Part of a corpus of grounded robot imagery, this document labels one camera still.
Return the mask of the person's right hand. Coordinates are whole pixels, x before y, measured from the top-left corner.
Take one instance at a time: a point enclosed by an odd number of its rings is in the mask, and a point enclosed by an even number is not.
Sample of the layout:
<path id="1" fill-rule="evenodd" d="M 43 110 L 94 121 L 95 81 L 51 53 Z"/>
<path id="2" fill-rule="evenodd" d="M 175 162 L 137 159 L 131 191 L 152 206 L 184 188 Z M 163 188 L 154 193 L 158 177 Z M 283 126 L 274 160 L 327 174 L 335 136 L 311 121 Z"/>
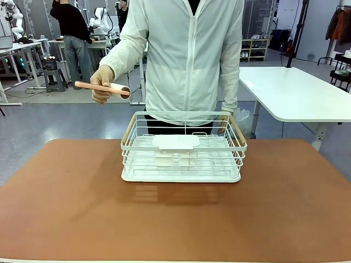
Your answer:
<path id="1" fill-rule="evenodd" d="M 114 80 L 113 70 L 107 65 L 102 65 L 91 76 L 90 83 L 108 87 L 113 80 Z M 92 99 L 99 105 L 103 105 L 104 103 L 106 103 L 109 98 L 110 98 L 110 93 L 108 92 L 92 90 Z"/>

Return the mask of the person's left hand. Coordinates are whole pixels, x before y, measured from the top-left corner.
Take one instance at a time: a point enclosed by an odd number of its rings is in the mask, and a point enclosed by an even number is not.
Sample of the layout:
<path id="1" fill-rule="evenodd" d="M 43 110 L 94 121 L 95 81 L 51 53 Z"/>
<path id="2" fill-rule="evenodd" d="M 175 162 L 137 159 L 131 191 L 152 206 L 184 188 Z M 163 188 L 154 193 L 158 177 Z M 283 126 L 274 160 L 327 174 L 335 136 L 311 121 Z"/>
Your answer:
<path id="1" fill-rule="evenodd" d="M 233 115 L 233 111 L 222 110 L 222 115 L 219 115 L 217 118 L 217 133 L 222 134 L 226 131 L 227 127 L 230 125 L 229 116 Z"/>

